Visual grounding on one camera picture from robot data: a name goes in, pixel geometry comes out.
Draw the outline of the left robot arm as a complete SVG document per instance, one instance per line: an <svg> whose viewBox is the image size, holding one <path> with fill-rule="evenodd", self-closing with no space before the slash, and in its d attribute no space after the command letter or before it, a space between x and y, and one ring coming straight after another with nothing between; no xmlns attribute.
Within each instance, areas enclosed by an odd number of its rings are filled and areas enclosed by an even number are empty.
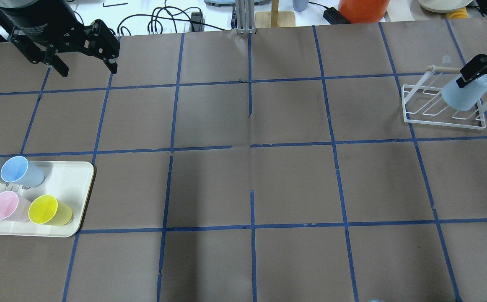
<svg viewBox="0 0 487 302"><path fill-rule="evenodd" d="M29 62L50 66L63 77L69 67L60 53L98 58L117 73L120 42L113 31L101 19L83 24L65 0L0 0L0 25Z"/></svg>

